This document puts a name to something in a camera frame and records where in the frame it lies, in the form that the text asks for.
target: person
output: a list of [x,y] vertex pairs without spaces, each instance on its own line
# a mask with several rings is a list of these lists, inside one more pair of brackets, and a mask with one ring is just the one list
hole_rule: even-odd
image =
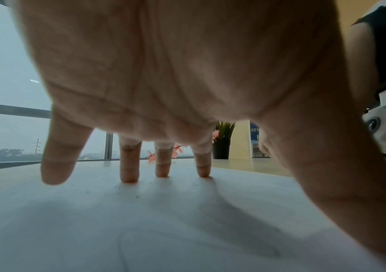
[[386,90],[386,0],[357,20],[344,41],[351,90],[363,112]]
[[118,133],[123,182],[139,178],[142,141],[156,175],[180,142],[207,177],[215,122],[249,119],[312,202],[386,253],[386,161],[351,97],[332,0],[11,5],[53,101],[46,184],[68,179],[95,128]]

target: table surface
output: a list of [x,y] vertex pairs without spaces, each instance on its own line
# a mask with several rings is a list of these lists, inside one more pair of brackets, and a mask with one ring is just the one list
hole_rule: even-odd
[[118,161],[83,162],[55,187],[39,165],[1,169],[0,271],[386,272],[291,177],[250,172],[270,160],[213,163],[212,178],[187,159],[157,178],[142,161],[122,184]]

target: yellow wall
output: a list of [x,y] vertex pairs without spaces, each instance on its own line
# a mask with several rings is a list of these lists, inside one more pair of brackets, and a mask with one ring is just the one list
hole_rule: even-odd
[[[377,1],[376,0],[337,0],[339,21],[342,33],[363,14],[365,14]],[[248,121],[238,122],[233,131],[230,144],[231,159],[246,159],[250,157],[249,126]]]

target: green leaves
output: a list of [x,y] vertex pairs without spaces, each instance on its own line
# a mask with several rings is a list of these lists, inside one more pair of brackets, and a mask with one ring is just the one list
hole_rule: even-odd
[[219,131],[216,140],[230,140],[236,123],[226,123],[219,121],[216,126],[216,130]]

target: black pot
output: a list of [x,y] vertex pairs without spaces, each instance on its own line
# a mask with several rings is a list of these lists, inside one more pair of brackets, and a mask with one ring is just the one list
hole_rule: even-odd
[[212,146],[212,157],[214,159],[227,160],[229,158],[230,140],[216,140]]

